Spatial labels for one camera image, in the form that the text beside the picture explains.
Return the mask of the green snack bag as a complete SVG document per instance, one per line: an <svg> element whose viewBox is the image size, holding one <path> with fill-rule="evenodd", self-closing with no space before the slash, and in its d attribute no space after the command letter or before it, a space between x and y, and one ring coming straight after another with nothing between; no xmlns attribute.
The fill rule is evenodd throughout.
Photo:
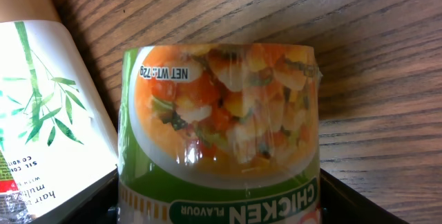
<svg viewBox="0 0 442 224"><path fill-rule="evenodd" d="M33 221L27 198L19 190L1 154L1 224L27 224Z"/></svg>

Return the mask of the white conditioner tube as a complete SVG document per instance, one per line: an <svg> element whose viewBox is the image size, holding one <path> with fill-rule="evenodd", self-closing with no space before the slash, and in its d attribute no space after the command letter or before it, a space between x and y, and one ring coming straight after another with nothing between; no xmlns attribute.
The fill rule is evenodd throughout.
<svg viewBox="0 0 442 224"><path fill-rule="evenodd" d="M1 154L33 220L117 168L117 134L51 0L1 0Z"/></svg>

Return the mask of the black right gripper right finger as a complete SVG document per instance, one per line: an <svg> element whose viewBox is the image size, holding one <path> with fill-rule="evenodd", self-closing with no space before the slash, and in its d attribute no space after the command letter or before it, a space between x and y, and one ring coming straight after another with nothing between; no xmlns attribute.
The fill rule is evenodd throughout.
<svg viewBox="0 0 442 224"><path fill-rule="evenodd" d="M324 224L408 224L324 169L320 170L320 190Z"/></svg>

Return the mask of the green cup noodles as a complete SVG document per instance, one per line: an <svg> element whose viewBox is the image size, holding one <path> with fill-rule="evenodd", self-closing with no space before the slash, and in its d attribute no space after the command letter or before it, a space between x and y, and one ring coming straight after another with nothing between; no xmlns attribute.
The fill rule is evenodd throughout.
<svg viewBox="0 0 442 224"><path fill-rule="evenodd" d="M119 223L320 223L318 85L309 46L125 52Z"/></svg>

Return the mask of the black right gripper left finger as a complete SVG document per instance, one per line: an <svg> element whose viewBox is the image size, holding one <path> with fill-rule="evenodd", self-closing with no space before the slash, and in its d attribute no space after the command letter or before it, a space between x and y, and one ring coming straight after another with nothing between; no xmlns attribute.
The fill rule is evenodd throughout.
<svg viewBox="0 0 442 224"><path fill-rule="evenodd" d="M117 195L118 172L114 169L31 224L116 224Z"/></svg>

